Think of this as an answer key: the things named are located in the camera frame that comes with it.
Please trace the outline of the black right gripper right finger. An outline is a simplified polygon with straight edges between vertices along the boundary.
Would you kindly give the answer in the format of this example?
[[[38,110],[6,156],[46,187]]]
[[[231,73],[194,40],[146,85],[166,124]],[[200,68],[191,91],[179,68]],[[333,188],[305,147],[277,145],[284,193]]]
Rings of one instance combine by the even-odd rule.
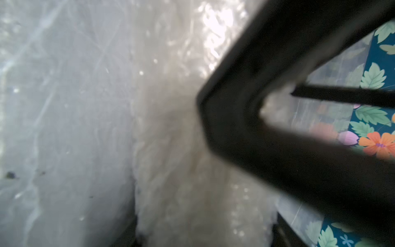
[[[277,222],[273,224],[272,233],[271,247],[308,247],[280,213],[277,213]]]

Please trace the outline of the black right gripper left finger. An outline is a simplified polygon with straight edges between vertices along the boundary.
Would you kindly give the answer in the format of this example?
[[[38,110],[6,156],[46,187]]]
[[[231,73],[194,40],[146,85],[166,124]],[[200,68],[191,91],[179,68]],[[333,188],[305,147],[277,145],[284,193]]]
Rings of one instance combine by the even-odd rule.
[[[110,247],[137,247],[136,226],[137,218],[134,218],[131,224]]]

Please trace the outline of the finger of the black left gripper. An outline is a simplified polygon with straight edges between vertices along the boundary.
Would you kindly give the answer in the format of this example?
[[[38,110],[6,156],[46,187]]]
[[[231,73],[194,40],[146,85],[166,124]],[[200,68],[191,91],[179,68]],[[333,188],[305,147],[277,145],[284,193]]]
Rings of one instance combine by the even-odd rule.
[[[369,105],[381,108],[395,107],[394,91],[302,84],[297,86],[291,95],[337,103]]]
[[[196,98],[216,155],[384,244],[395,242],[394,163],[272,128],[258,113],[269,93],[306,85],[394,17],[394,1],[267,1]]]

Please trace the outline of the clear bubble wrap sheet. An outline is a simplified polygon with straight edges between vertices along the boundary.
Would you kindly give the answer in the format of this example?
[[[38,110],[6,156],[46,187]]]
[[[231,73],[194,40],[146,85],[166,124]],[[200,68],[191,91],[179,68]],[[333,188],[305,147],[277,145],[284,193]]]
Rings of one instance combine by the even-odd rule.
[[[195,99],[263,1],[1,1],[1,246],[268,247]]]

